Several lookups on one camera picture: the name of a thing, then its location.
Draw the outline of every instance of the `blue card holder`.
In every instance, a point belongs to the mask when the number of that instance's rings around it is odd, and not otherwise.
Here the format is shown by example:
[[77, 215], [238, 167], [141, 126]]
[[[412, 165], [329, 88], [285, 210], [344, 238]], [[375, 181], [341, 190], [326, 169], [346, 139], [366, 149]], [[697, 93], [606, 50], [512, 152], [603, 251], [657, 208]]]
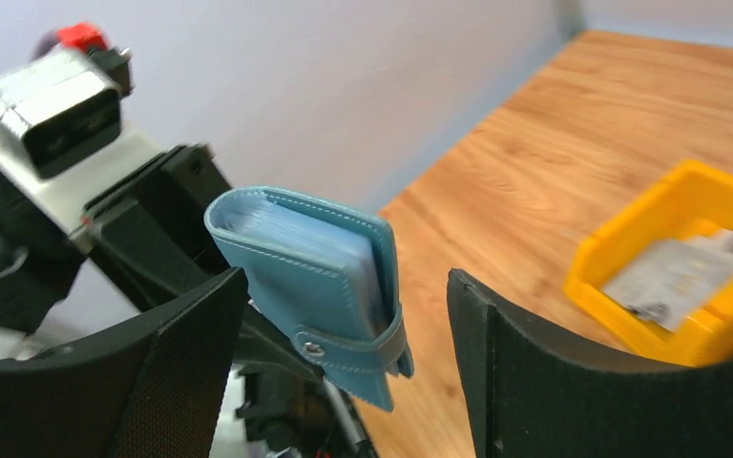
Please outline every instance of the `blue card holder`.
[[[309, 249], [302, 240], [275, 242], [231, 223], [252, 199], [296, 212], [295, 219], [315, 219], [366, 238], [380, 289], [377, 311], [359, 266]], [[327, 379], [341, 389], [384, 410], [393, 409], [387, 374], [411, 377], [414, 368], [388, 222], [324, 199], [254, 186], [216, 198], [206, 209], [204, 223], [229, 264], [245, 271], [257, 308], [290, 338], [299, 354], [323, 367]]]

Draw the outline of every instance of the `wooden tabletop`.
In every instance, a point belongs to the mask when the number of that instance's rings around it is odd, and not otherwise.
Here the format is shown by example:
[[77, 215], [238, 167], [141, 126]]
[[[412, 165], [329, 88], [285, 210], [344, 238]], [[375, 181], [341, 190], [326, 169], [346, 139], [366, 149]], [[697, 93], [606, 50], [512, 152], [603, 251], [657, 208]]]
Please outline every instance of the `wooden tabletop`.
[[382, 458], [474, 456], [452, 267], [621, 347], [561, 284], [577, 245], [684, 158], [733, 174], [733, 50], [589, 31], [393, 200], [382, 215], [417, 373], [390, 381], [393, 413], [361, 407]]

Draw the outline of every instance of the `yellow tray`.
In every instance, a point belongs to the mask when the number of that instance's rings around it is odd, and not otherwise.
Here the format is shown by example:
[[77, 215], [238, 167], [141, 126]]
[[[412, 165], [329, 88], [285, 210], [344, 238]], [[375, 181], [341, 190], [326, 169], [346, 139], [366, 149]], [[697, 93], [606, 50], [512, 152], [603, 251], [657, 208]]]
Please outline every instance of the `yellow tray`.
[[733, 280], [676, 332], [639, 320], [600, 291], [654, 240], [722, 228], [733, 231], [733, 176], [686, 161], [580, 244], [564, 291], [639, 355], [689, 366], [722, 361], [733, 356]]

